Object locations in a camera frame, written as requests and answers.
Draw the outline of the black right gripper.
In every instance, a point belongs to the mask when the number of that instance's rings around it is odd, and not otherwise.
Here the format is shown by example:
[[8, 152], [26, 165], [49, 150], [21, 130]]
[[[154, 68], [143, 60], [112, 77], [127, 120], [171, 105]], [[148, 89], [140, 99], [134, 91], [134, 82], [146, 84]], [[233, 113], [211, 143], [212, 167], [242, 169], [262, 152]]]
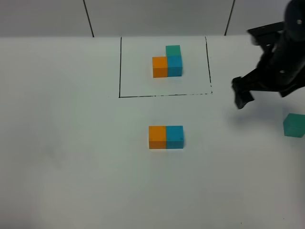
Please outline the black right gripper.
[[238, 109], [254, 100], [250, 91], [279, 92], [282, 97], [305, 86], [305, 43], [280, 40], [270, 47], [257, 67], [232, 80]]

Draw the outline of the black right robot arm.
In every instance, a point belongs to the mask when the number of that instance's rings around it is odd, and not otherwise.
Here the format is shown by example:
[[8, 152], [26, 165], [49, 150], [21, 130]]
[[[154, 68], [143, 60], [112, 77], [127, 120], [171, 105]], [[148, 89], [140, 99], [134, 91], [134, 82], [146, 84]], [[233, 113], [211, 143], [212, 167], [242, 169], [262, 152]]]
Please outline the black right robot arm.
[[263, 54], [254, 70], [232, 80], [235, 105], [254, 100], [252, 91], [278, 92], [282, 97], [305, 85], [305, 2], [292, 0], [284, 21], [247, 31]]

